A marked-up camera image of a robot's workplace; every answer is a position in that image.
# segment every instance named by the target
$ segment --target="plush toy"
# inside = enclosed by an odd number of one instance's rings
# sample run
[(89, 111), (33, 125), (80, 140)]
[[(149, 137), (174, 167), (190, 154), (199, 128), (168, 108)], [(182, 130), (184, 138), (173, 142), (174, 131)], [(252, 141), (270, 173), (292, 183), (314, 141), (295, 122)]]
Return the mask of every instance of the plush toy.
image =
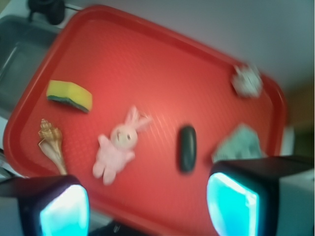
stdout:
[(110, 139), (103, 134), (100, 135), (98, 137), (99, 150), (93, 166), (94, 177), (103, 176), (103, 183), (111, 184), (116, 174), (135, 158), (133, 148), (138, 141), (137, 132), (144, 130), (151, 121), (151, 117), (140, 118), (138, 110), (133, 106), (125, 123), (119, 124), (113, 129)]

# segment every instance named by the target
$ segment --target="metal sink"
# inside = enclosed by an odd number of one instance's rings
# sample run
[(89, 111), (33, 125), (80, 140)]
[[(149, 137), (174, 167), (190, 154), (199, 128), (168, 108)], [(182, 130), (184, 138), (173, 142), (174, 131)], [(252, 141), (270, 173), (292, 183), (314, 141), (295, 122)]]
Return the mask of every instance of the metal sink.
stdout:
[(10, 117), (59, 31), (21, 17), (0, 19), (0, 117)]

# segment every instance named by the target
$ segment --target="yellow sponge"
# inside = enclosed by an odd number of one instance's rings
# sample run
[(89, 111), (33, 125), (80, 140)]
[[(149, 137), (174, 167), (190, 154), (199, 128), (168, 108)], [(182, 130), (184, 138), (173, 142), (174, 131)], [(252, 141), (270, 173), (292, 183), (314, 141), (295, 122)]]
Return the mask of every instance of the yellow sponge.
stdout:
[(48, 100), (72, 105), (86, 113), (92, 109), (92, 94), (72, 82), (49, 81), (46, 96)]

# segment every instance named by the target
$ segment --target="white crumpled object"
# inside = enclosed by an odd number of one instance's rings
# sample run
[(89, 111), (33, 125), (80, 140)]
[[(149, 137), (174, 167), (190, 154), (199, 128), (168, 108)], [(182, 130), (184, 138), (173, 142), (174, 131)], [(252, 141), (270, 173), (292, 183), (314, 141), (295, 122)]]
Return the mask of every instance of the white crumpled object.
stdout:
[(259, 97), (262, 91), (262, 80), (256, 66), (235, 67), (236, 75), (232, 84), (240, 97)]
[(257, 133), (245, 124), (240, 124), (232, 134), (219, 144), (212, 155), (213, 163), (224, 160), (258, 159), (265, 157), (260, 149)]

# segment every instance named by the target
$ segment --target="white wall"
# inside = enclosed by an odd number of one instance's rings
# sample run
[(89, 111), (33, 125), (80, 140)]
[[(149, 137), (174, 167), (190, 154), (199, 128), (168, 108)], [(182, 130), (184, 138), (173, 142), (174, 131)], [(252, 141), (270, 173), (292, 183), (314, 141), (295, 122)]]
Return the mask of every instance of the white wall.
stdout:
[(314, 80), (314, 0), (66, 0), (108, 5), (255, 63), (288, 90)]

